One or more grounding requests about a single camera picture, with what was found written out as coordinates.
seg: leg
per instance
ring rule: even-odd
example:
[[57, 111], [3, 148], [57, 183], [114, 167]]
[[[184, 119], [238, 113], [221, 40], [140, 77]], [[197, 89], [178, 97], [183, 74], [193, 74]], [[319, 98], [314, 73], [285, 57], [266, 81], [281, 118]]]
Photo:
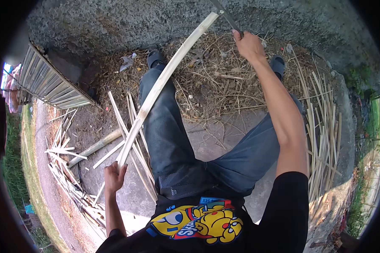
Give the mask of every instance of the leg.
[[[291, 94], [302, 111], [301, 103]], [[280, 146], [270, 114], [251, 129], [227, 154], [207, 162], [207, 170], [224, 185], [248, 196], [279, 157]]]
[[[141, 105], [162, 73], [158, 65], [142, 77], [139, 85]], [[194, 157], [169, 79], [144, 121], [155, 188], [160, 195], [176, 200], [205, 190], [205, 166]]]

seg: knife blade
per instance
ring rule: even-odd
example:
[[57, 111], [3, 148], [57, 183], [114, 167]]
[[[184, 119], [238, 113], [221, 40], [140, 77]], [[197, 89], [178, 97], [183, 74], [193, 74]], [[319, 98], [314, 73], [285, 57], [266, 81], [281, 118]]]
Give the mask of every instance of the knife blade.
[[228, 21], [232, 28], [237, 30], [238, 33], [241, 35], [241, 38], [243, 38], [243, 32], [239, 29], [235, 21], [232, 19], [231, 15], [223, 8], [223, 6], [217, 0], [210, 0], [210, 2], [218, 8], [219, 13], [224, 16], [224, 18]]

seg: black t-shirt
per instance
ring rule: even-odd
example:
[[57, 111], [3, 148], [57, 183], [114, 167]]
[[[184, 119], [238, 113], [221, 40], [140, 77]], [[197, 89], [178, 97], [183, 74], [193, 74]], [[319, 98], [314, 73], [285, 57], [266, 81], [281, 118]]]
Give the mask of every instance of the black t-shirt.
[[274, 180], [259, 225], [242, 208], [243, 198], [225, 198], [217, 190], [175, 201], [159, 196], [145, 228], [126, 238], [120, 230], [112, 230], [97, 252], [304, 250], [308, 231], [308, 179], [304, 174], [287, 172]]

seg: right hand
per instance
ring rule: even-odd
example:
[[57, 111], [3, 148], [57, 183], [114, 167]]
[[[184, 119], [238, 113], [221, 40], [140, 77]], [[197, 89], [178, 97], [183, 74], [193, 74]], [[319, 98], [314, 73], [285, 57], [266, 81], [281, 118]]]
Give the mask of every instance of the right hand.
[[235, 43], [238, 47], [238, 52], [244, 58], [248, 60], [249, 63], [254, 63], [256, 61], [266, 61], [265, 50], [258, 36], [253, 35], [250, 32], [243, 32], [243, 38], [237, 30], [232, 30], [234, 34]]
[[117, 161], [104, 168], [104, 186], [106, 194], [115, 194], [124, 184], [128, 164], [124, 164], [117, 173]]

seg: black slide sandal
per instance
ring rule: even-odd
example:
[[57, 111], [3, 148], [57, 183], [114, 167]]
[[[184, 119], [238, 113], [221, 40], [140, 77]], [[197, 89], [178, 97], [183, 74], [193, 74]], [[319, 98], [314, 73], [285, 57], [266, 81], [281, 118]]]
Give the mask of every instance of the black slide sandal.
[[159, 63], [166, 65], [163, 53], [159, 52], [158, 50], [151, 51], [148, 54], [148, 58], [146, 59], [149, 68], [155, 67], [152, 66], [152, 64], [156, 61], [159, 61]]
[[273, 70], [273, 72], [281, 81], [283, 79], [284, 68], [286, 67], [283, 57], [281, 57], [280, 55], [274, 55], [270, 59], [269, 65], [270, 65], [270, 68]]

